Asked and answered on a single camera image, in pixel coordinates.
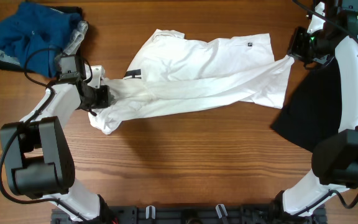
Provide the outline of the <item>white t-shirt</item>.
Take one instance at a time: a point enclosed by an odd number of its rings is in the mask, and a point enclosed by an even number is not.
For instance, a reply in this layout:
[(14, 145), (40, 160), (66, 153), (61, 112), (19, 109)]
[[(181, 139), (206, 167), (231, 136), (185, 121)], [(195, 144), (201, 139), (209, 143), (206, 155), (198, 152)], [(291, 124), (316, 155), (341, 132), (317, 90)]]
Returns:
[(276, 60), (270, 36), (210, 42), (156, 30), (120, 79), (104, 78), (111, 106), (90, 114), (90, 124), (111, 134), (123, 121), (209, 110), (238, 101), (280, 109), (292, 57)]

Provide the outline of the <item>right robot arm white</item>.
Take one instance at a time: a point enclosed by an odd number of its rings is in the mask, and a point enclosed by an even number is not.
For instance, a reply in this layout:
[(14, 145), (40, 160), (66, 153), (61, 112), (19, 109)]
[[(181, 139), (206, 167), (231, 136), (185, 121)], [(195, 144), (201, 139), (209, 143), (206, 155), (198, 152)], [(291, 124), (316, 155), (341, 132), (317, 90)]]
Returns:
[(298, 27), (287, 54), (307, 77), (272, 129), (310, 151), (311, 170), (281, 191), (263, 217), (270, 223), (319, 223), (317, 209), (350, 189), (358, 204), (358, 1), (315, 1), (308, 28)]

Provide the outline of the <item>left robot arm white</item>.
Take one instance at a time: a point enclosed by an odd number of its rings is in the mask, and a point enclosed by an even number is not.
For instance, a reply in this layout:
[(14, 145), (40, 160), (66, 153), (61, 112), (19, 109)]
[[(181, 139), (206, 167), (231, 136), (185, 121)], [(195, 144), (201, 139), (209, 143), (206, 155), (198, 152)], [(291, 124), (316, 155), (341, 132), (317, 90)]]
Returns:
[(75, 110), (107, 108), (109, 87), (100, 84), (103, 71), (79, 55), (62, 56), (60, 65), (34, 110), (0, 130), (0, 191), (18, 204), (54, 204), (51, 223), (117, 223), (102, 196), (76, 179), (63, 132)]

